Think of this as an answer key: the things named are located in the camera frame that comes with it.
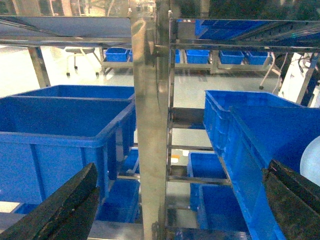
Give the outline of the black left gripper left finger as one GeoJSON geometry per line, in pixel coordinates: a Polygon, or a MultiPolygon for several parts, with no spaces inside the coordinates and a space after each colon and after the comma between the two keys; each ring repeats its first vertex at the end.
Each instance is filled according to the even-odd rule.
{"type": "Polygon", "coordinates": [[[0,234],[2,240],[86,240],[98,209],[94,163],[87,164],[38,207],[0,234]]]}

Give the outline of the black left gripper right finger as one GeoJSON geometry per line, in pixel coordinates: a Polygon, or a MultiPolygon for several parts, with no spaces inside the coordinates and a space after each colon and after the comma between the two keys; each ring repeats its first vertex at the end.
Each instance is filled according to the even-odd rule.
{"type": "Polygon", "coordinates": [[[320,238],[320,187],[277,160],[262,169],[270,210],[287,240],[320,238]]]}

